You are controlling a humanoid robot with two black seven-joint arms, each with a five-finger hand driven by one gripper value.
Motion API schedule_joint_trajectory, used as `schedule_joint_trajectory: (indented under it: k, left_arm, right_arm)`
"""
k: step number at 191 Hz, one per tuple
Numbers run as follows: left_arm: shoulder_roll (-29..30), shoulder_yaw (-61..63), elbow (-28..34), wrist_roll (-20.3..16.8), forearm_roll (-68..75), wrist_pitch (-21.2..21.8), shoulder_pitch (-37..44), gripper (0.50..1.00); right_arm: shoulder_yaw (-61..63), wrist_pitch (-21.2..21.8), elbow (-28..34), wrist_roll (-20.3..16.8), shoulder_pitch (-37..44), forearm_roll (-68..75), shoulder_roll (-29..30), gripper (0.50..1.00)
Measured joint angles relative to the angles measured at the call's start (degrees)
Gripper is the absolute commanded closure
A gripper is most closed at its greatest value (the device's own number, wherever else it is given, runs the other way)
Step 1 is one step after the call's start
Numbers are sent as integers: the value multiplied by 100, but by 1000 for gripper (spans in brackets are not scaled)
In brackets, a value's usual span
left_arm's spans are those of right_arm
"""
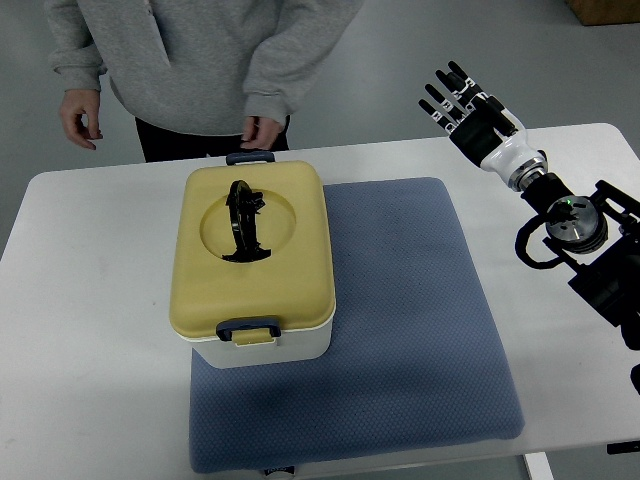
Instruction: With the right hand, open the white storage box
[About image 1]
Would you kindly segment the person's right hand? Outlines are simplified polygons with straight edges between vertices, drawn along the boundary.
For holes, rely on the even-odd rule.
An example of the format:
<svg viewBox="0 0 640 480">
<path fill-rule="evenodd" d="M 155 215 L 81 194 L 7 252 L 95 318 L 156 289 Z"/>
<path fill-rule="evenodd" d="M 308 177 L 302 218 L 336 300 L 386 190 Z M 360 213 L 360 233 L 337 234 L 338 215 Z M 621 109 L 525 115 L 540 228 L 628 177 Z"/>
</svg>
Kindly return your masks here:
<svg viewBox="0 0 640 480">
<path fill-rule="evenodd" d="M 74 145 L 95 151 L 103 139 L 99 124 L 100 92 L 94 89 L 70 89 L 63 94 L 59 119 L 66 138 Z"/>
</svg>

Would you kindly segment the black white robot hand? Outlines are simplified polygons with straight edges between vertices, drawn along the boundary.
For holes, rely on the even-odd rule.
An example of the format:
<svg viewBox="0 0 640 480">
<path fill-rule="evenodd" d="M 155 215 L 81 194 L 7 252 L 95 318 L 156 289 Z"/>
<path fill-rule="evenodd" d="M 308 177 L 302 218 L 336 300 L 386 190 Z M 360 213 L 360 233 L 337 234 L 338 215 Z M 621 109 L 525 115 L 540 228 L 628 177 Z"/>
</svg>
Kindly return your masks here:
<svg viewBox="0 0 640 480">
<path fill-rule="evenodd" d="M 449 94 L 427 84 L 431 99 L 421 99 L 419 106 L 473 165 L 497 174 L 516 192 L 548 172 L 545 154 L 528 144 L 522 122 L 458 64 L 449 62 L 436 77 Z"/>
</svg>

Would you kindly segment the person's left hand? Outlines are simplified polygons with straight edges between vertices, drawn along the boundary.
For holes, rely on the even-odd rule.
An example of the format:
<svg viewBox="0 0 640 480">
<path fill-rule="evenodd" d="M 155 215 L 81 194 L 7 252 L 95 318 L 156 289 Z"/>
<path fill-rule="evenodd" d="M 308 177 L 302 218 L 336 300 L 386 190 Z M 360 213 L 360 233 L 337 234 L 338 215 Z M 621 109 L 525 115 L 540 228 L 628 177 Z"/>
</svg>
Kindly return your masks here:
<svg viewBox="0 0 640 480">
<path fill-rule="evenodd" d="M 242 150 L 286 151 L 289 149 L 288 125 L 289 118 L 281 124 L 267 117 L 248 116 L 244 119 L 240 147 Z"/>
</svg>

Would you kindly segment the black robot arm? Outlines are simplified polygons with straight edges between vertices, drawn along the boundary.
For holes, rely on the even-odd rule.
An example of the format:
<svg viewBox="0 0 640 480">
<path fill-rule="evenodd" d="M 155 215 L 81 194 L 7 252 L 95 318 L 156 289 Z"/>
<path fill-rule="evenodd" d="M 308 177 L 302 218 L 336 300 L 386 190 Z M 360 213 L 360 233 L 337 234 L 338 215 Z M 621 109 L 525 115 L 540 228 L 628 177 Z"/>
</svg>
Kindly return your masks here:
<svg viewBox="0 0 640 480">
<path fill-rule="evenodd" d="M 604 180 L 577 196 L 553 173 L 530 181 L 521 198 L 536 215 L 516 235 L 517 257 L 536 270 L 570 267 L 571 289 L 637 351 L 639 202 Z"/>
</svg>

